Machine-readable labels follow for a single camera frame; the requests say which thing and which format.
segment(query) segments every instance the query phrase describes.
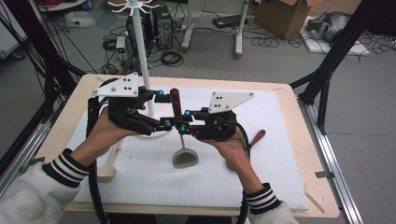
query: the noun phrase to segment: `hand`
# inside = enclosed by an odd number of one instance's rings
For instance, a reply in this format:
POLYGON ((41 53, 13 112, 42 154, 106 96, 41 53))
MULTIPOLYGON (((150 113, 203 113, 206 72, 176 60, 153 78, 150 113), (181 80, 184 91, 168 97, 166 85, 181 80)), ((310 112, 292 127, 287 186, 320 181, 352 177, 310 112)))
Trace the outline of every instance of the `hand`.
POLYGON ((203 142, 215 147, 232 170, 236 171, 239 166, 248 162, 247 154, 237 134, 225 141, 205 140, 203 142))
POLYGON ((89 166, 98 157, 107 153, 110 147, 122 138, 139 134, 115 125, 108 119, 108 108, 105 107, 88 138, 70 156, 81 165, 89 166))
POLYGON ((203 142, 215 147, 230 168, 236 171, 245 193, 251 194, 263 189, 262 182, 254 172, 237 134, 226 141, 205 140, 203 142))

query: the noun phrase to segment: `black stand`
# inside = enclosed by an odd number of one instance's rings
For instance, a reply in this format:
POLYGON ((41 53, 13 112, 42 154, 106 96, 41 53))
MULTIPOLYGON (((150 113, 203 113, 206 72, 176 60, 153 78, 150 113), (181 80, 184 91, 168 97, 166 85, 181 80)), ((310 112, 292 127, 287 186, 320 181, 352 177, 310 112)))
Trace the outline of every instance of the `black stand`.
POLYGON ((295 89, 309 82, 305 90, 298 95, 299 100, 309 105, 314 103, 315 98, 321 92, 318 111, 318 126, 323 135, 326 134, 324 125, 332 74, 341 61, 343 61, 347 56, 350 49, 359 39, 361 33, 381 6, 387 1, 392 0, 362 0, 355 13, 346 24, 344 31, 335 40, 331 50, 319 68, 310 75, 290 84, 291 87, 295 89))

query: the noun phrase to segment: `white pole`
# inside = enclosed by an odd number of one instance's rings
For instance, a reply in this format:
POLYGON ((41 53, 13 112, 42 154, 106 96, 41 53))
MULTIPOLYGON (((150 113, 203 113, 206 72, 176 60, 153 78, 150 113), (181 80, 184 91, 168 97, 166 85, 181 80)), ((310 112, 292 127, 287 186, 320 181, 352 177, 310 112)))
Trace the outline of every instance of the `white pole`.
MULTIPOLYGON (((142 71, 143 81, 147 90, 151 90, 149 85, 149 69, 146 58, 145 41, 143 39, 142 21, 140 20, 140 11, 138 7, 134 8, 132 17, 134 21, 134 34, 136 37, 137 51, 139 52, 140 70, 142 71)), ((148 115, 154 116, 154 106, 152 100, 148 101, 148 115)))

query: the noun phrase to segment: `white jacket sleeve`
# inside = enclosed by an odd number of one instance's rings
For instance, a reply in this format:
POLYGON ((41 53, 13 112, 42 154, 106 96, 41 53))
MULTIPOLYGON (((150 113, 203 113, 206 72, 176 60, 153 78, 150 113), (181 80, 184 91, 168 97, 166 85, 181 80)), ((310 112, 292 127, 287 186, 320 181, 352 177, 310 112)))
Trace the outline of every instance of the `white jacket sleeve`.
POLYGON ((0 198, 0 223, 57 223, 89 173, 66 149, 54 161, 38 162, 17 177, 0 198))
POLYGON ((280 201, 271 189, 270 184, 265 183, 264 189, 244 196, 250 207, 248 219, 251 224, 296 224, 287 203, 280 201))

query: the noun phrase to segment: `gray spatula head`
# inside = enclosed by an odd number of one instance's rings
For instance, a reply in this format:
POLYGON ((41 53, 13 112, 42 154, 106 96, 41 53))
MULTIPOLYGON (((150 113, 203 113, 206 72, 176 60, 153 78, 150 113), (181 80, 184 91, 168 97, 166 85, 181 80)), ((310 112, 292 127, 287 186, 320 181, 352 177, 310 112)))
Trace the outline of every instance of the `gray spatula head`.
POLYGON ((189 148, 182 148, 172 157, 172 164, 175 168, 187 168, 198 164, 198 154, 189 148))

